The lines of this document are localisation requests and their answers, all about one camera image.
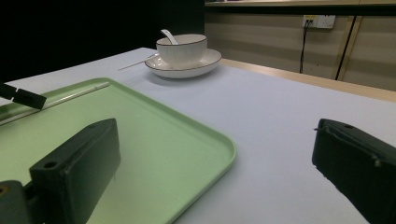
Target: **dark background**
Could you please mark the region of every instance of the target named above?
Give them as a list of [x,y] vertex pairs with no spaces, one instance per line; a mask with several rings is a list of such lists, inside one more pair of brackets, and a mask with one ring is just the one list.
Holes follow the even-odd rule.
[[0,81],[155,49],[161,29],[204,34],[204,5],[204,0],[2,1]]

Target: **green tray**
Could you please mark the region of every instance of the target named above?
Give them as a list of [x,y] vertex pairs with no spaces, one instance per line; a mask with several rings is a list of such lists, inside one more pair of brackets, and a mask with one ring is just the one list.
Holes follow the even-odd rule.
[[[64,98],[76,92],[84,94]],[[115,118],[120,168],[88,223],[171,223],[235,159],[235,145],[224,134],[114,80],[91,79],[44,95],[46,106],[63,103],[25,117],[35,110],[0,106],[0,120],[11,118],[0,126],[0,180],[27,184],[36,161],[85,126]]]

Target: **white spoon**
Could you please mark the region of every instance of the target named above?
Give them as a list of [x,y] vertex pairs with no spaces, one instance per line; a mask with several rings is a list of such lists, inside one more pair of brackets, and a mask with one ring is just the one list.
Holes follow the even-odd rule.
[[164,35],[166,35],[166,37],[168,37],[169,41],[171,41],[172,45],[178,45],[177,41],[175,40],[175,38],[172,36],[172,34],[168,31],[168,30],[161,30],[161,33],[163,33]]

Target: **electrical cable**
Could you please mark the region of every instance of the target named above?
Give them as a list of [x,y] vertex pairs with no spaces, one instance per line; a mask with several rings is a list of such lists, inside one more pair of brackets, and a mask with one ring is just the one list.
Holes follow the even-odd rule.
[[312,21],[305,21],[304,25],[304,37],[303,37],[303,49],[301,51],[301,56],[300,56],[300,73],[303,72],[303,63],[304,63],[304,48],[305,48],[305,39],[306,39],[306,33],[308,31],[309,24],[311,24]]

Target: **white table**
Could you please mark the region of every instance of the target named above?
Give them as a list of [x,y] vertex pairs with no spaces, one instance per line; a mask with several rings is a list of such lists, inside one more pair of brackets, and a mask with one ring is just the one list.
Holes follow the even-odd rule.
[[8,84],[42,93],[110,77],[231,137],[235,164],[176,223],[367,223],[312,164],[314,128],[335,119],[396,146],[395,103],[223,64],[189,79],[157,77],[143,63],[118,70],[154,52],[135,49]]

